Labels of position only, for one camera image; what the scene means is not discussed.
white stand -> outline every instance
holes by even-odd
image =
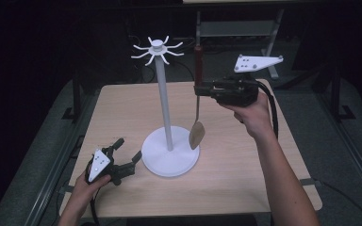
[[[190,131],[178,127],[171,126],[169,103],[167,99],[166,89],[166,75],[164,72],[164,63],[169,64],[163,56],[169,53],[174,56],[181,56],[183,54],[175,54],[168,51],[169,48],[176,48],[176,46],[165,46],[169,37],[163,42],[162,40],[151,40],[152,46],[150,48],[140,48],[134,45],[135,48],[140,50],[148,50],[147,53],[141,56],[132,56],[133,58],[141,58],[151,54],[149,65],[155,59],[157,82],[160,93],[161,109],[163,113],[164,127],[155,130],[150,134],[142,145],[142,161],[145,166],[154,174],[163,177],[180,176],[195,165],[199,157],[199,146],[192,150],[189,145]]]

gray floor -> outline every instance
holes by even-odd
[[[243,44],[214,46],[213,51],[208,52],[204,58],[206,79],[230,74],[239,54],[259,56],[260,48],[265,46],[265,40],[246,40]],[[266,70],[253,73],[254,77],[266,78],[274,87],[296,77],[301,72],[292,72],[290,68],[298,46],[298,40],[279,40],[274,45],[272,55],[282,55],[285,59],[276,66],[280,74],[278,80],[271,80]],[[191,81],[186,68],[193,71],[191,52],[186,52],[185,56],[175,60],[175,64],[166,66],[168,82]],[[145,68],[144,80],[150,80],[150,76],[152,71]],[[336,123],[328,111],[326,100],[329,99],[329,93],[318,95],[310,89],[314,78],[309,78],[289,90],[276,90],[276,99],[312,177],[338,188],[362,207],[362,176],[351,156],[352,146],[348,146],[344,138],[346,132],[350,136],[348,141],[351,141],[362,155],[362,102],[355,88],[342,80],[341,104],[349,106],[356,120]],[[67,159],[77,140],[85,135],[98,95],[99,92],[95,95],[82,95],[81,118],[77,123],[72,123],[61,118],[66,108],[72,106],[72,84],[69,83],[59,94],[0,204],[0,225],[57,223],[57,206],[63,198],[58,191],[69,180],[75,162],[71,159],[66,164],[59,159],[62,156]],[[59,178],[52,176],[55,172],[61,172],[61,166],[65,164]],[[323,202],[323,207],[318,212],[322,225],[362,225],[362,211],[345,197],[328,186],[319,186],[318,191]],[[270,214],[257,213],[255,216],[258,225],[270,225]],[[125,223],[126,219],[102,219],[103,225]]]

cable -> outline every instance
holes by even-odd
[[[145,81],[145,79],[143,78],[143,74],[140,76],[140,78],[142,79],[143,83],[151,83],[156,77],[155,70],[148,66],[145,66],[145,68],[149,69],[152,72],[152,78],[149,81]]]
[[[97,191],[96,194],[95,194],[95,197],[90,200],[90,211],[92,212],[93,222],[94,222],[97,226],[100,226],[101,224],[99,223],[99,218],[98,218],[98,216],[96,215],[95,200],[96,200],[96,197],[98,196],[98,193],[99,193],[100,190],[101,190],[101,188],[98,189],[98,191]]]
[[[258,86],[267,94],[270,101],[271,107],[271,115],[272,115],[272,129],[274,130],[275,136],[278,138],[278,116],[277,116],[277,108],[275,106],[275,100],[269,89],[263,83],[256,81]]]
[[[188,44],[183,44],[180,48],[177,49],[176,53],[177,54],[181,54],[184,53],[188,50],[192,50],[193,47],[195,46],[195,38],[186,38],[186,40],[190,40],[190,42]]]
[[[336,191],[336,193],[339,193],[341,196],[343,196],[345,199],[347,199],[348,201],[350,201],[356,208],[358,208],[361,212],[362,212],[362,207],[360,205],[358,205],[352,198],[350,198],[348,195],[346,195],[345,193],[343,193],[341,190],[337,189],[334,186],[331,186],[328,183],[325,183],[324,181],[320,181],[314,177],[312,177],[313,180],[320,182],[322,185],[324,186],[328,186],[329,188],[333,189],[334,191]]]
[[[179,61],[176,61],[176,60],[174,61],[174,63],[177,63],[177,64],[183,66],[184,68],[186,68],[187,71],[188,71],[189,74],[190,74],[190,77],[192,78],[192,81],[195,81],[195,78],[194,78],[194,76],[193,76],[193,73],[190,71],[190,69],[189,69],[189,67],[188,67],[187,65],[185,65],[185,64],[183,64],[183,63],[181,63],[181,62],[179,62]]]
[[[132,39],[137,40],[137,44],[136,44],[136,45],[137,45],[137,46],[140,46],[140,38],[138,38],[137,36],[133,36],[133,35],[129,35],[128,38],[131,38],[131,40],[132,40]]]

human hand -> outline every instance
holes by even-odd
[[[85,171],[76,179],[72,196],[63,210],[58,225],[76,225],[84,214],[95,192],[105,186],[111,177],[105,175],[88,185],[85,181]]]
[[[268,97],[258,92],[257,100],[251,105],[241,107],[234,105],[221,105],[234,111],[234,117],[245,124],[249,135],[254,139],[273,133],[270,120]]]

dark background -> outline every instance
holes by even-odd
[[[150,1],[150,6],[179,3]],[[195,36],[196,14],[190,8],[68,10],[119,5],[143,6],[143,1],[0,1],[0,200],[52,103],[75,73],[86,92],[133,83],[139,71],[134,67],[138,62],[130,59],[134,40],[128,35]],[[223,8],[204,16],[261,19],[269,13],[261,9]],[[152,10],[159,13],[152,16]],[[278,39],[293,37],[302,40],[295,69],[333,60],[362,97],[362,1],[287,6]]]

